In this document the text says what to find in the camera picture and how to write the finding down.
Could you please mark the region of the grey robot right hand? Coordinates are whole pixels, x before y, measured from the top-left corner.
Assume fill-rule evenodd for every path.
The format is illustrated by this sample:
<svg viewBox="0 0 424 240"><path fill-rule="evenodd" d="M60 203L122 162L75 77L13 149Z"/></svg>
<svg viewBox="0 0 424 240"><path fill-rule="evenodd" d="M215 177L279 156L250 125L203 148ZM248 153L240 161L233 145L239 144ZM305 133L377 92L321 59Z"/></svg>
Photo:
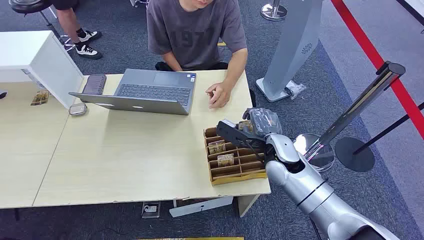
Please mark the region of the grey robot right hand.
<svg viewBox="0 0 424 240"><path fill-rule="evenodd" d="M247 108L242 118L250 120L251 133L257 137L263 138L268 134L283 134L278 115L267 108Z"/></svg>

